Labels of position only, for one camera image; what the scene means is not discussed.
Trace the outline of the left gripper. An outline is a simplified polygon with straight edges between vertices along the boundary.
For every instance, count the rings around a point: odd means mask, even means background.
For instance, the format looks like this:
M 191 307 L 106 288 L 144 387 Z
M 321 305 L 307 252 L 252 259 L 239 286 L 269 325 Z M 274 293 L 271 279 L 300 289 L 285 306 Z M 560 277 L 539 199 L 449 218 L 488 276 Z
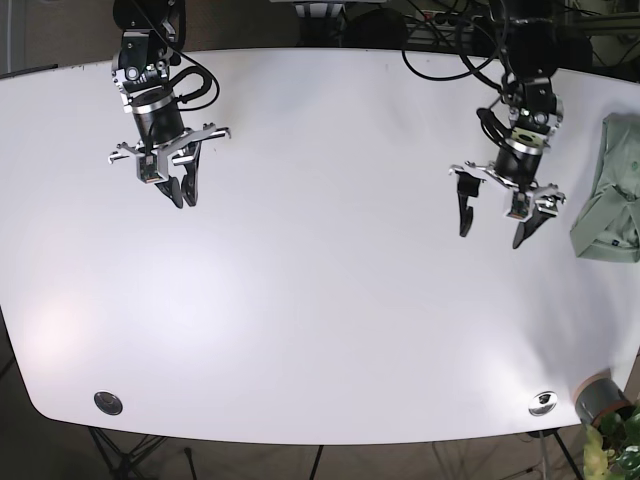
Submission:
M 520 221 L 512 242 L 518 249 L 548 220 L 558 215 L 558 205 L 566 195 L 556 184 L 541 184 L 536 174 L 549 140 L 559 129 L 564 109 L 556 95 L 545 95 L 531 106 L 522 103 L 509 108 L 510 124 L 503 124 L 492 107 L 485 109 L 485 134 L 498 147 L 496 159 L 485 167 L 485 176 L 508 191 L 506 216 Z M 485 179 L 463 166 L 451 165 L 457 176 L 459 236 L 469 233 L 474 209 L 470 198 L 479 196 Z

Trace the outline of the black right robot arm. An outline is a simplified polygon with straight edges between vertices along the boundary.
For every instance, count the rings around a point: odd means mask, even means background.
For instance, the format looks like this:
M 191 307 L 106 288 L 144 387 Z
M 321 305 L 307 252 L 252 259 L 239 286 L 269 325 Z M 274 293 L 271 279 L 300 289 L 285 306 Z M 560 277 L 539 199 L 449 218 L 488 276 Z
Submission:
M 111 77 L 139 140 L 118 144 L 108 162 L 133 160 L 142 183 L 155 186 L 179 209 L 194 207 L 202 143 L 231 131 L 213 123 L 194 130 L 183 122 L 184 113 L 205 109 L 220 95 L 215 75 L 183 52 L 186 3 L 116 1 L 113 19 L 122 37 Z

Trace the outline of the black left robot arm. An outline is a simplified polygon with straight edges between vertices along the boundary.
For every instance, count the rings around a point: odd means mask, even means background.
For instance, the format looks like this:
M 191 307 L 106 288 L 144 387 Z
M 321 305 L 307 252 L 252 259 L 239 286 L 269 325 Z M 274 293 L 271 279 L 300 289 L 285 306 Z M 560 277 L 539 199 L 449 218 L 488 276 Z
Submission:
M 503 124 L 492 107 L 479 108 L 476 115 L 484 135 L 497 147 L 494 161 L 478 165 L 467 161 L 453 165 L 457 178 L 459 234 L 466 237 L 474 219 L 469 201 L 479 195 L 481 184 L 491 182 L 506 195 L 505 217 L 517 221 L 512 246 L 519 248 L 548 220 L 558 214 L 566 196 L 553 183 L 540 184 L 536 173 L 550 138 L 564 119 L 564 106 L 554 92 L 552 78 L 559 68 L 554 9 L 548 1 L 491 1 L 468 12 L 451 13 L 455 37 L 467 26 L 487 21 L 482 33 L 494 44 L 491 60 L 499 60 L 504 73 L 499 82 L 483 74 L 489 64 L 475 66 L 464 48 L 457 54 L 465 65 L 464 77 L 473 76 L 498 94 L 498 102 L 509 109 Z

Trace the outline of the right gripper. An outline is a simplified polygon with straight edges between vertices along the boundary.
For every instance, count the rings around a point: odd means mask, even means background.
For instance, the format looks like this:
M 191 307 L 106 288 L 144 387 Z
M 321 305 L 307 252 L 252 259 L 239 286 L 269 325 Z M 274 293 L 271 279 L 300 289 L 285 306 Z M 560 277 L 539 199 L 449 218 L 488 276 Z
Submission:
M 137 178 L 155 185 L 178 209 L 197 204 L 202 143 L 231 137 L 229 127 L 204 124 L 196 131 L 184 124 L 181 107 L 200 98 L 201 91 L 177 95 L 174 88 L 190 75 L 200 76 L 201 69 L 189 66 L 170 78 L 165 60 L 115 66 L 115 85 L 124 111 L 134 118 L 139 140 L 134 145 L 118 144 L 109 154 L 109 163 L 133 160 Z

